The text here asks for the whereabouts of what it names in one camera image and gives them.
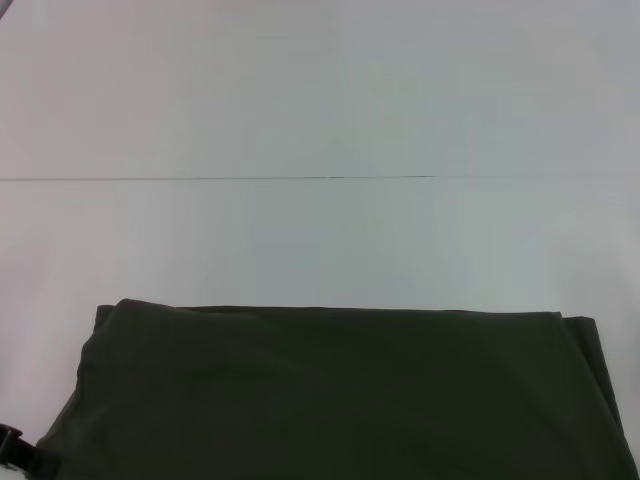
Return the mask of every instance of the white surface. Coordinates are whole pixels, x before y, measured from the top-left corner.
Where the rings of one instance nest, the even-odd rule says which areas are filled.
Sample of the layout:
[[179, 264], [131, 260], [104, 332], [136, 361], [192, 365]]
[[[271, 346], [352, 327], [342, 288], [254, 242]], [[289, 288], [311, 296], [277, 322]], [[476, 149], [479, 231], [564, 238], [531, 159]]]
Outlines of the white surface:
[[598, 320], [640, 458], [640, 182], [0, 183], [0, 412], [37, 439], [95, 308], [562, 311]]
[[19, 0], [0, 177], [640, 172], [629, 0]]

